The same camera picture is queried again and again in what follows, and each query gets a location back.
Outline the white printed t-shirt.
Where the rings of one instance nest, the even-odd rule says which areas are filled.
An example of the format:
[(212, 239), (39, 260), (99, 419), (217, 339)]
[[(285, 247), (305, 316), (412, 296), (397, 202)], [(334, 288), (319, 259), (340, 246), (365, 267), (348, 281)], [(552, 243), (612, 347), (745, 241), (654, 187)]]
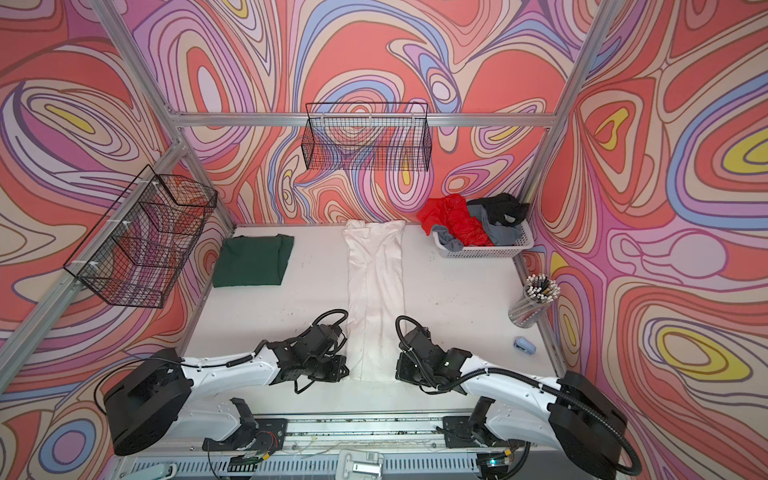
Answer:
[(396, 317), (406, 311), (402, 239), (405, 222), (350, 220), (343, 230), (347, 246), (345, 352), (350, 378), (395, 381), (399, 340)]

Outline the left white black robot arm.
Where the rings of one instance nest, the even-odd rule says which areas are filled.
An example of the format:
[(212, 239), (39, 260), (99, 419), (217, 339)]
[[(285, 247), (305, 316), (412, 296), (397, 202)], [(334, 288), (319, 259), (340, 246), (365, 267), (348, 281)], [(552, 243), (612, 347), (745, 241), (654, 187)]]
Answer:
[(310, 384), (348, 376), (341, 322), (315, 320), (297, 336), (261, 341), (251, 352), (210, 359), (181, 357), (173, 348), (138, 361), (103, 398), (113, 451), (142, 452), (171, 438), (196, 438), (206, 451), (250, 450), (264, 438), (278, 445), (233, 391), (266, 387), (302, 377)]

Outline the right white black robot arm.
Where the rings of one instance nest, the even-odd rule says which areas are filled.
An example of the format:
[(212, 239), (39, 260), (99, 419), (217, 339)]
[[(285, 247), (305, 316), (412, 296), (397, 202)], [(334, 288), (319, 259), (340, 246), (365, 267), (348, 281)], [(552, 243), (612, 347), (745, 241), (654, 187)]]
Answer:
[(637, 476), (639, 455), (625, 436), (626, 415), (585, 376), (531, 376), (494, 365), (467, 350), (444, 350), (415, 319), (395, 320), (401, 350), (395, 377), (427, 395), (474, 395), (466, 434), (455, 439), (479, 447), (531, 445), (560, 450), (597, 479)]

